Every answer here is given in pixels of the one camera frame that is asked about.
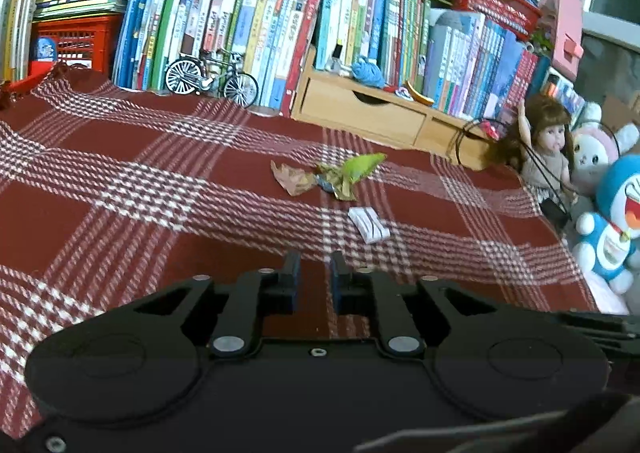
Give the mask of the brown haired doll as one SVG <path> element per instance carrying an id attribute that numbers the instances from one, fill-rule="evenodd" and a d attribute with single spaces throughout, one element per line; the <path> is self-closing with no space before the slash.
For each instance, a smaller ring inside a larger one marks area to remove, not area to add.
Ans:
<path id="1" fill-rule="evenodd" d="M 574 193 L 568 124 L 570 113 L 558 100 L 545 95 L 521 100 L 516 121 L 489 148 L 486 160 L 515 170 L 539 204 L 560 206 Z"/>

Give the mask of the pink toy house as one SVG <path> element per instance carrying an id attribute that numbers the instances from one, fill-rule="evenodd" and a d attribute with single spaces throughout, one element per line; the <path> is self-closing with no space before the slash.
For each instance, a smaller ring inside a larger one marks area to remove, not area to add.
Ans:
<path id="1" fill-rule="evenodd" d="M 574 82 L 582 48 L 582 0 L 540 0 L 538 25 L 550 33 L 551 66 Z"/>

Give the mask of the red plastic basket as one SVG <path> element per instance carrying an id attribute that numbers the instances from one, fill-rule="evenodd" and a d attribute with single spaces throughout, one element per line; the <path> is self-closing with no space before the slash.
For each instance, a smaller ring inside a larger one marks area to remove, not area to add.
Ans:
<path id="1" fill-rule="evenodd" d="M 527 0 L 450 0 L 451 8 L 459 11 L 483 13 L 507 28 L 519 40 L 529 40 L 536 30 L 541 12 Z"/>

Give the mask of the right row of books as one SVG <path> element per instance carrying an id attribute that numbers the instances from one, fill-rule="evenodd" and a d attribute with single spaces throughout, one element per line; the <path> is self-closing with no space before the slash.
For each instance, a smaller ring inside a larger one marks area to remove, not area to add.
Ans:
<path id="1" fill-rule="evenodd" d="M 538 63 L 533 45 L 480 12 L 433 9 L 427 27 L 418 91 L 450 116 L 513 123 Z"/>

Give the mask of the left row of books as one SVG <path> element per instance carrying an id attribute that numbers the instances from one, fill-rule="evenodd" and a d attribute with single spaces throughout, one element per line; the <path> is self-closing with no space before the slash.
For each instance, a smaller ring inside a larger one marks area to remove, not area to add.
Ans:
<path id="1" fill-rule="evenodd" d="M 218 49 L 244 57 L 258 83 L 248 109 L 290 116 L 312 45 L 321 0 L 129 0 L 115 52 L 120 87 L 172 94 L 167 66 L 182 54 Z"/>

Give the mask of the brown crumpled wrapper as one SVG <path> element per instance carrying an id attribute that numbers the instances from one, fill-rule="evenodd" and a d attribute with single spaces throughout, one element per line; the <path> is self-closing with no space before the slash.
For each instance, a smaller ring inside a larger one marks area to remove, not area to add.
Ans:
<path id="1" fill-rule="evenodd" d="M 318 186 L 316 176 L 305 169 L 277 164 L 274 161 L 270 162 L 270 168 L 274 179 L 290 196 L 302 195 Z"/>

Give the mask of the blue Doraemon plush toy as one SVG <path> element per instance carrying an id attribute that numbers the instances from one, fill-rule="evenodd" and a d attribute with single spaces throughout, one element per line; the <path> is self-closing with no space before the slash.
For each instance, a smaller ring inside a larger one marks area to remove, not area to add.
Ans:
<path id="1" fill-rule="evenodd" d="M 572 254 L 583 273 L 597 274 L 616 295 L 624 295 L 639 269 L 639 155 L 627 154 L 603 175 L 594 210 L 575 222 L 579 241 Z"/>

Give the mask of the row of books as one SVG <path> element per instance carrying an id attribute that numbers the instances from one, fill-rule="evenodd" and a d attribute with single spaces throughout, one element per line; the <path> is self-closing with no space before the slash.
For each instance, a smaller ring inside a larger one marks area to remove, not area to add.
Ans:
<path id="1" fill-rule="evenodd" d="M 433 9 L 427 27 L 418 91 L 450 116 L 513 123 L 538 63 L 533 45 L 480 12 Z"/>
<path id="2" fill-rule="evenodd" d="M 352 64 L 363 56 L 381 69 L 386 86 L 418 89 L 430 11 L 429 0 L 321 0 L 314 68 L 328 72 L 326 62 L 342 44 L 341 75 L 352 74 Z"/>
<path id="3" fill-rule="evenodd" d="M 172 94 L 167 66 L 182 54 L 218 49 L 244 57 L 258 83 L 248 109 L 290 116 L 312 45 L 321 0 L 129 0 L 115 52 L 120 87 Z"/>

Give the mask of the middle row of books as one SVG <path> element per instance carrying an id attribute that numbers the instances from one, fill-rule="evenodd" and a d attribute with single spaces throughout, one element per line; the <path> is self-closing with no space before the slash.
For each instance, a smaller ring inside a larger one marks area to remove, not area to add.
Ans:
<path id="1" fill-rule="evenodd" d="M 341 75 L 352 74 L 352 64 L 363 56 L 381 69 L 386 86 L 418 89 L 430 11 L 429 0 L 321 0 L 314 68 L 328 72 L 326 62 L 342 44 Z"/>

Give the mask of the nail polish bottle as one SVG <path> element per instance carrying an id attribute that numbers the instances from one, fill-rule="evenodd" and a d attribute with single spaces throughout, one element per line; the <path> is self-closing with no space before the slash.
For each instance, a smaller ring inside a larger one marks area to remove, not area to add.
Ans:
<path id="1" fill-rule="evenodd" d="M 341 60 L 342 50 L 343 45 L 336 44 L 332 51 L 331 57 L 329 58 L 328 62 L 326 62 L 326 70 L 330 74 L 341 75 L 341 72 L 343 72 L 343 64 Z"/>

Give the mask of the blue yarn ball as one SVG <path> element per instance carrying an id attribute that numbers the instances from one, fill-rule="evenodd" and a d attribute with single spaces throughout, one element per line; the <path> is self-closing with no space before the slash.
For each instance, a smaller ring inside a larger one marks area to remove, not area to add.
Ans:
<path id="1" fill-rule="evenodd" d="M 383 89 L 386 86 L 381 69 L 363 56 L 352 64 L 352 78 L 367 87 Z"/>

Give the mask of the small white paper packet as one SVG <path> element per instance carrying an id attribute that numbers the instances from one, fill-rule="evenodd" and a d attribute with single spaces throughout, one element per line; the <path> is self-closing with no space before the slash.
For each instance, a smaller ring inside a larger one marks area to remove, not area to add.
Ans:
<path id="1" fill-rule="evenodd" d="M 370 206 L 349 208 L 348 218 L 355 225 L 363 242 L 368 245 L 390 237 L 390 229 L 383 225 L 378 213 Z"/>

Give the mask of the white pink bunny plush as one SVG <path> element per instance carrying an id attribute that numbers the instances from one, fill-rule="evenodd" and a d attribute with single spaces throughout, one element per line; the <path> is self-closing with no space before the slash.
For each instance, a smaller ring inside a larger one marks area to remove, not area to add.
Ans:
<path id="1" fill-rule="evenodd" d="M 611 129 L 602 122 L 601 106 L 588 102 L 577 117 L 572 141 L 570 181 L 580 194 L 592 196 L 610 166 L 638 143 L 639 128 L 628 123 Z"/>

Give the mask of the green crumpled wrapper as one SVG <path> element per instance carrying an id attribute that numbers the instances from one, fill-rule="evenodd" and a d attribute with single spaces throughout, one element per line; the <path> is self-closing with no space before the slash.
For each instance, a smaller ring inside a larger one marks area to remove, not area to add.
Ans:
<path id="1" fill-rule="evenodd" d="M 349 158 L 340 166 L 319 164 L 316 179 L 320 188 L 333 194 L 335 199 L 354 202 L 356 184 L 368 178 L 386 158 L 385 153 L 372 153 Z"/>

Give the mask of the red plastic crate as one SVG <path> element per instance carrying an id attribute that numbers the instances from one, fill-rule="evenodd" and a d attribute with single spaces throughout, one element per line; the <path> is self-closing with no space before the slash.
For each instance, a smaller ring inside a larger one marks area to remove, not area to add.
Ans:
<path id="1" fill-rule="evenodd" d="M 42 69 L 45 64 L 54 64 L 32 61 L 32 43 L 38 36 L 49 36 L 58 44 L 57 62 L 81 64 L 108 75 L 121 26 L 121 14 L 35 22 L 29 47 L 29 69 L 35 71 Z"/>

